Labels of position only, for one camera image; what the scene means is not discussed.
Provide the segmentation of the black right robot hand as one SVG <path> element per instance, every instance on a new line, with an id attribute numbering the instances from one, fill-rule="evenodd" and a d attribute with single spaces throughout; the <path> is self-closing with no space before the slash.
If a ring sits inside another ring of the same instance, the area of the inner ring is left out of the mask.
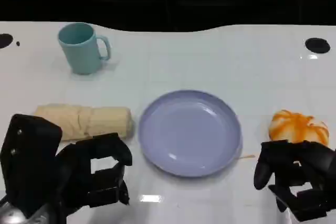
<path id="1" fill-rule="evenodd" d="M 261 190 L 271 176 L 280 212 L 289 209 L 298 221 L 326 217 L 335 209 L 335 151 L 317 142 L 263 142 L 254 187 Z"/>

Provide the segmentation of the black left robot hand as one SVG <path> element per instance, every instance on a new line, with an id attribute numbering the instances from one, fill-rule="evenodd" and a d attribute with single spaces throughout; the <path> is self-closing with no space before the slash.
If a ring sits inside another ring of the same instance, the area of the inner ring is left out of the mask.
<path id="1" fill-rule="evenodd" d="M 91 171 L 93 159 L 107 157 L 117 163 L 112 168 Z M 123 177 L 125 167 L 132 166 L 132 154 L 117 133 L 69 144 L 56 158 L 60 168 L 56 223 L 66 223 L 67 217 L 83 206 L 129 204 Z"/>

